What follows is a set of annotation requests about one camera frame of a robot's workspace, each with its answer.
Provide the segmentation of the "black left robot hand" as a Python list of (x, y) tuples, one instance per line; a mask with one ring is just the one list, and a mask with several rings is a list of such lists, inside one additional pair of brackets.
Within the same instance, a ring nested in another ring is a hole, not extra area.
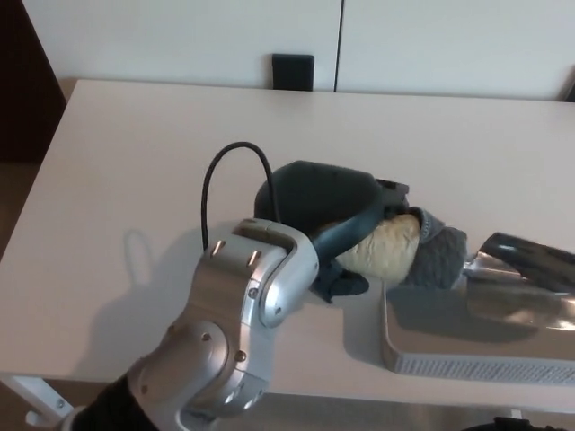
[(296, 161), (271, 175), (279, 221), (304, 233), (320, 267), (310, 290), (326, 303), (335, 296), (362, 295), (369, 283), (336, 258), (365, 240), (385, 219), (407, 211), (410, 187), (368, 172)]

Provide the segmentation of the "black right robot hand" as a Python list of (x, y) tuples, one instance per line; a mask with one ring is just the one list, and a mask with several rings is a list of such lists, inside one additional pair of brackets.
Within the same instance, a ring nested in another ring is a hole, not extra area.
[(553, 427), (536, 427), (529, 420), (497, 417), (491, 423), (468, 427), (464, 431), (547, 431)]

